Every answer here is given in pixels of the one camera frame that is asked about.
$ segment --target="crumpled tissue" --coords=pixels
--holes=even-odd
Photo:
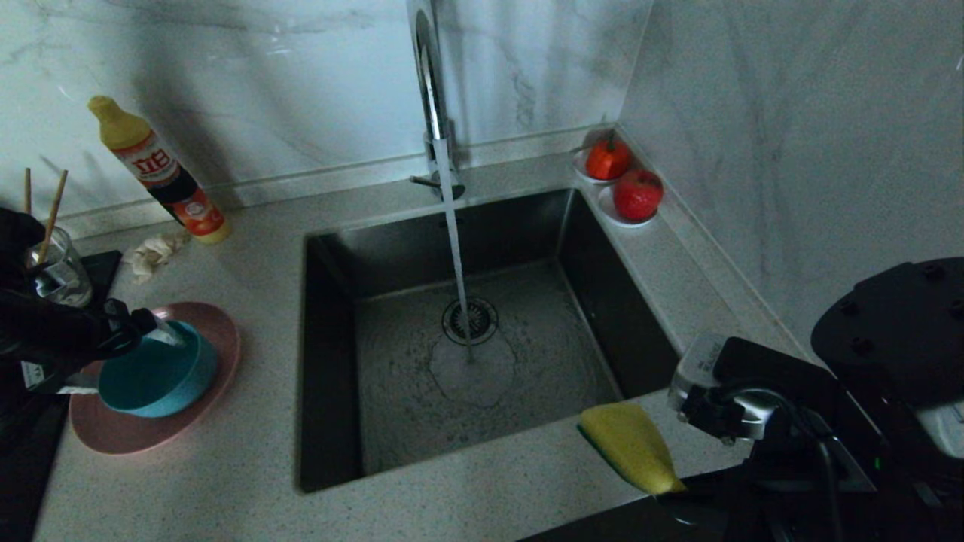
[[[123,261],[129,263],[134,271],[134,284],[140,285],[149,281],[154,276],[154,271],[159,266],[166,265],[190,238],[191,234],[187,231],[163,233],[145,239],[139,247],[127,251]]]

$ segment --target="chopsticks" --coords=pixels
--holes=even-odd
[[[27,208],[30,202],[30,169],[27,169],[26,177]],[[60,211],[60,201],[64,196],[64,185],[67,184],[67,170],[61,173],[60,184],[57,185],[57,195],[54,196],[54,204],[50,207],[50,216],[47,217],[47,229],[43,235],[43,243],[40,245],[40,253],[37,254],[37,265],[42,264],[47,259],[47,250],[50,248],[50,236],[54,233],[54,224],[57,222],[57,212]]]

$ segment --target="marble wall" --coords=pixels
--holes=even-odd
[[[961,2],[657,0],[620,122],[794,336],[964,256]]]
[[[650,6],[441,0],[458,142],[614,121]],[[95,94],[149,118],[207,185],[423,150],[404,0],[11,0],[3,13],[3,205],[20,207],[28,166],[38,208],[61,168],[65,214],[146,197],[97,140]]]

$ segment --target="red apple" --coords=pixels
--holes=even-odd
[[[620,216],[642,222],[656,214],[662,194],[662,181],[655,173],[634,169],[625,172],[612,187],[612,202]]]

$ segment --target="drain strainer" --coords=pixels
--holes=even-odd
[[[462,304],[456,299],[448,305],[442,316],[445,336],[459,344],[469,343],[469,339],[466,339],[467,335],[472,344],[485,342],[498,327],[498,314],[495,312],[495,307],[478,297],[469,297],[466,301],[469,303],[469,334],[466,334],[466,330],[463,329]]]

